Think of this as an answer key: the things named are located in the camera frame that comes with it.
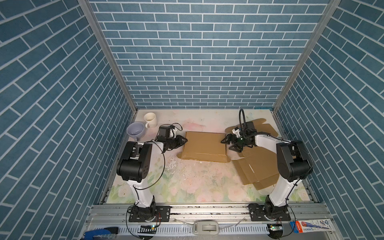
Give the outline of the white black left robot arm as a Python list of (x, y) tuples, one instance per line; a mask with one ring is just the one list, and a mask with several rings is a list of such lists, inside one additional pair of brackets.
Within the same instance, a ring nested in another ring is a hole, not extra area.
[(134, 122), (127, 127), (127, 134), (133, 138), (128, 141), (123, 149), (117, 164), (117, 175), (128, 183), (131, 188), (135, 203), (128, 210), (129, 222), (161, 222), (162, 212), (170, 207), (157, 207), (154, 195), (150, 188), (155, 184), (148, 184), (147, 176), (150, 171), (151, 160), (158, 156), (166, 161), (165, 152), (182, 147), (187, 139), (178, 135), (183, 130), (179, 123), (164, 124), (159, 127), (154, 140), (140, 143), (144, 136), (146, 126), (141, 122)]

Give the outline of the brown cardboard box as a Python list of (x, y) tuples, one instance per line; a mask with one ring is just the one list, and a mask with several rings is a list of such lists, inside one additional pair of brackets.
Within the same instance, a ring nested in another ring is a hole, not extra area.
[(277, 183), (277, 155), (265, 148), (245, 147), (241, 153), (228, 151), (243, 185), (252, 184), (257, 190)]
[(221, 143), (225, 136), (224, 133), (186, 132), (188, 141), (177, 157), (182, 160), (229, 163), (231, 159), (227, 155), (227, 146)]

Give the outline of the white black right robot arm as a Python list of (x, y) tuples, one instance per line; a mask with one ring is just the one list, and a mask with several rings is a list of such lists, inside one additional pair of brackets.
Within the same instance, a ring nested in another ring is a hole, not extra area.
[(222, 144), (230, 150), (242, 152), (244, 147), (260, 147), (277, 155), (279, 179), (273, 191), (267, 195), (264, 205), (250, 204), (252, 221), (290, 221), (289, 199), (295, 187), (313, 171), (314, 161), (302, 141), (284, 140), (264, 132), (248, 136), (227, 134)]

